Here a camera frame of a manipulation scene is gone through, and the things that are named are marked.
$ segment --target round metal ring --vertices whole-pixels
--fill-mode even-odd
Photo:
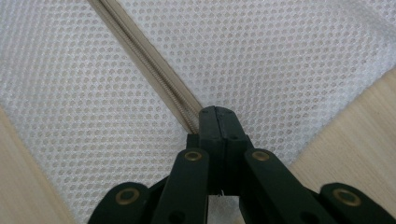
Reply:
[[[134,188],[128,188],[120,190],[116,194],[116,202],[120,205],[127,205],[130,203],[134,203],[139,198],[139,190]]]
[[[332,191],[332,195],[346,205],[354,207],[361,205],[361,198],[347,189],[335,189]]]
[[[198,161],[202,158],[202,154],[197,151],[189,151],[184,155],[184,158],[188,161]]]
[[[251,156],[258,161],[268,161],[270,159],[270,155],[262,151],[255,151]]]

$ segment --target mesh texture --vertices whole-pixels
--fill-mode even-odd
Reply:
[[[394,1],[120,4],[202,105],[291,163],[396,63]],[[167,175],[186,133],[81,1],[2,1],[0,104],[78,223],[114,185]],[[211,198],[233,223],[235,198]]]

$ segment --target wooden table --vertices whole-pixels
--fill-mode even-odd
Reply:
[[[290,169],[315,191],[331,182],[356,187],[396,217],[396,69],[333,120]],[[1,108],[0,176],[0,223],[75,222]]]

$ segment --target zipper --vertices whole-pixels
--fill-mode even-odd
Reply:
[[[198,133],[201,104],[116,0],[89,0],[188,133]]]

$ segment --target white cloth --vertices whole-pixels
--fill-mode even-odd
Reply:
[[[396,64],[392,0],[119,2],[202,105],[285,163]],[[78,223],[169,173],[186,133],[88,3],[3,0],[0,18],[0,104]]]

